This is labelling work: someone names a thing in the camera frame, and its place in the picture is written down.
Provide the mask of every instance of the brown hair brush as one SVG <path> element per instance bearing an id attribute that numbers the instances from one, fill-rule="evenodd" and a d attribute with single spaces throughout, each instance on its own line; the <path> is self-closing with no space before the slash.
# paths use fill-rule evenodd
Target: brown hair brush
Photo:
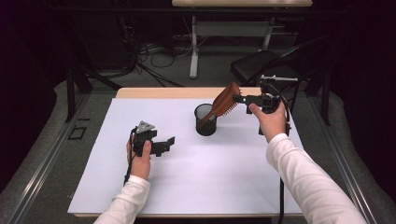
<path id="1" fill-rule="evenodd" d="M 238 84 L 232 82 L 213 101 L 212 109 L 206 116 L 204 116 L 203 119 L 198 122 L 198 128 L 202 128 L 205 122 L 208 121 L 213 115 L 220 117 L 230 113 L 230 111 L 237 105 L 237 103 L 233 101 L 233 96 L 240 94 L 241 91 L 239 90 Z"/>

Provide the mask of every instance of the human hand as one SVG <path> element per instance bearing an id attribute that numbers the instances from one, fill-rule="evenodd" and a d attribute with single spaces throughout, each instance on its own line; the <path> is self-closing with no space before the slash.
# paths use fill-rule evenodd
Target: human hand
<path id="1" fill-rule="evenodd" d="M 129 162 L 130 155 L 132 153 L 132 168 L 131 168 L 131 175 L 138 176 L 145 180 L 149 179 L 149 171 L 150 171 L 150 152 L 151 152 L 151 142 L 146 140 L 145 145 L 143 145 L 143 153 L 142 157 L 138 157 L 131 149 L 130 141 L 128 141 L 127 145 L 127 158 Z"/>
<path id="2" fill-rule="evenodd" d="M 260 123 L 262 133 L 265 135 L 267 142 L 269 143 L 277 134 L 285 132 L 286 117 L 285 117 L 285 106 L 283 102 L 279 104 L 279 107 L 274 113 L 265 114 L 255 104 L 248 106 L 250 111 L 257 117 Z"/>

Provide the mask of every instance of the white sleeve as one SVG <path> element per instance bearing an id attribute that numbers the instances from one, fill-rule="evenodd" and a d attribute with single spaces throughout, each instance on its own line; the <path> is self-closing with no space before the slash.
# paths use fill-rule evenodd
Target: white sleeve
<path id="1" fill-rule="evenodd" d="M 266 157 L 279 172 L 308 223 L 366 223 L 341 188 L 284 133 L 271 140 Z"/>
<path id="2" fill-rule="evenodd" d="M 116 196 L 107 210 L 96 219 L 95 223 L 134 223 L 137 214 L 145 205 L 149 195 L 149 182 L 131 175 L 128 182 Z"/>

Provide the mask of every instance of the white paper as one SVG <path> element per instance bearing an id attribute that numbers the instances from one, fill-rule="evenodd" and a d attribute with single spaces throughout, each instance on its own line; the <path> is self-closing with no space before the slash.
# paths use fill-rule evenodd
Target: white paper
<path id="1" fill-rule="evenodd" d="M 262 215 L 279 213 L 279 174 L 265 159 L 259 122 L 238 105 L 219 117 L 211 136 L 195 131 L 193 111 L 213 99 L 113 99 L 68 213 L 101 214 L 120 193 L 128 165 L 128 136 L 141 120 L 158 130 L 154 142 L 175 137 L 151 156 L 145 215 Z M 291 121 L 290 138 L 301 147 Z M 301 209 L 285 188 L 285 213 Z"/>

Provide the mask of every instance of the black chair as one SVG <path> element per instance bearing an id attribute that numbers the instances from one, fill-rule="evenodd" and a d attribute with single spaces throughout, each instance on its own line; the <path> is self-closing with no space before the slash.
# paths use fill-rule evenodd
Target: black chair
<path id="1" fill-rule="evenodd" d="M 231 63 L 231 72 L 241 82 L 240 86 L 257 86 L 262 75 L 266 77 L 297 77 L 298 81 L 278 81 L 279 90 L 294 89 L 290 112 L 294 108 L 300 84 L 320 70 L 320 55 L 329 43 L 327 35 L 318 37 L 286 50 L 277 56 L 270 50 L 263 50 Z"/>

